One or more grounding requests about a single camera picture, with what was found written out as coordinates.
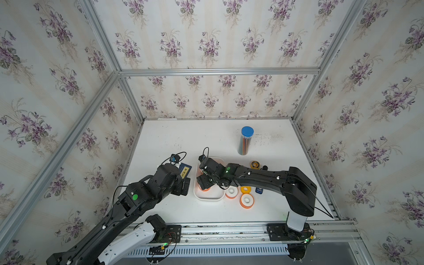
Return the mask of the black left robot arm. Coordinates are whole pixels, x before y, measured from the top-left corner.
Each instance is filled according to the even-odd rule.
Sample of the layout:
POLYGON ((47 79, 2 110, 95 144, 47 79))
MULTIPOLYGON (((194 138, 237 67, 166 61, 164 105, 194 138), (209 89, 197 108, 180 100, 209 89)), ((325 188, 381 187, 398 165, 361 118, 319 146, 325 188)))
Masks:
POLYGON ((186 196, 191 184, 182 177, 180 169, 171 163, 160 165, 155 174, 128 184, 106 216, 75 246, 64 252, 52 254, 49 265, 111 265, 142 241, 150 242, 165 230, 164 220, 149 216, 131 235, 127 236, 127 249, 114 250, 115 239, 145 212, 153 209, 168 195, 186 196))

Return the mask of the orange sealing tape bottom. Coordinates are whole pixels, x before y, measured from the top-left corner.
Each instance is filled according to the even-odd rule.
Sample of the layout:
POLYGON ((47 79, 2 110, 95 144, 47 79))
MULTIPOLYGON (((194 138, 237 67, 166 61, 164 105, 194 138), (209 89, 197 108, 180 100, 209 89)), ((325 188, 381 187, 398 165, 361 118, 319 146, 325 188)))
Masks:
POLYGON ((254 199, 254 197, 251 194, 244 193, 240 197, 239 202, 240 202, 240 205, 243 208, 245 208, 245 209, 251 209, 253 207, 253 205, 255 204, 255 199, 254 199))

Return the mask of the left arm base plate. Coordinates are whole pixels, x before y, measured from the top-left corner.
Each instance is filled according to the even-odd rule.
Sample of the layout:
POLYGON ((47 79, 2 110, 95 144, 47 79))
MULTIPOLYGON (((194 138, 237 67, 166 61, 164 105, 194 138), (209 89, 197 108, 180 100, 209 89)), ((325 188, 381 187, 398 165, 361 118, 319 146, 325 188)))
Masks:
POLYGON ((165 228, 160 229, 155 233, 153 239, 149 242, 150 244, 159 243, 180 243, 182 234, 181 225, 167 225, 165 228))

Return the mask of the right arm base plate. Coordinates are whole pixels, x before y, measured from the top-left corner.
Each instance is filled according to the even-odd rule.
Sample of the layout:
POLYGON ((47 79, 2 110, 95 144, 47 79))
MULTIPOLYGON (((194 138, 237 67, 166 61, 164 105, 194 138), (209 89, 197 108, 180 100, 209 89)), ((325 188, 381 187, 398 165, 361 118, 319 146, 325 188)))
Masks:
POLYGON ((309 243, 315 239, 315 230, 305 223, 300 232, 290 229, 286 223, 267 224, 267 233, 271 241, 301 241, 309 243))

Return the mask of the white storage box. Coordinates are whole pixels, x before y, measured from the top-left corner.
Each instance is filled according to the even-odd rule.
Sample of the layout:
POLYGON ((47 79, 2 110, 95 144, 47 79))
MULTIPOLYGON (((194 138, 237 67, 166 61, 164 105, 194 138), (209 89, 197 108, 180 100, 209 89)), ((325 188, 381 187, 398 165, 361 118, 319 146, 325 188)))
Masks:
POLYGON ((197 189, 197 186, 199 186, 199 184, 197 182, 197 175, 195 175, 195 184, 194 184, 193 194, 200 201, 218 202, 225 197, 225 191, 219 188, 217 185, 212 186, 210 190, 207 192, 201 192, 200 190, 197 189))

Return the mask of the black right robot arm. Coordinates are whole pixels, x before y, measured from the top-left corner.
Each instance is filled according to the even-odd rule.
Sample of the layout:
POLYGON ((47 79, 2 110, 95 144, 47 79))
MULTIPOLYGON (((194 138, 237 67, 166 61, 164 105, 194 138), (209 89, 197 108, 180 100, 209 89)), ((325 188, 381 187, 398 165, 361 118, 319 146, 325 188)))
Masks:
POLYGON ((307 219, 314 216, 317 185, 296 167, 287 171, 265 171, 237 163, 224 166, 206 158, 200 162, 199 169, 202 174, 197 177, 197 183, 201 189, 214 185, 225 190, 231 186, 249 186, 281 194, 290 207, 287 226, 293 231, 300 233, 305 230, 307 219))

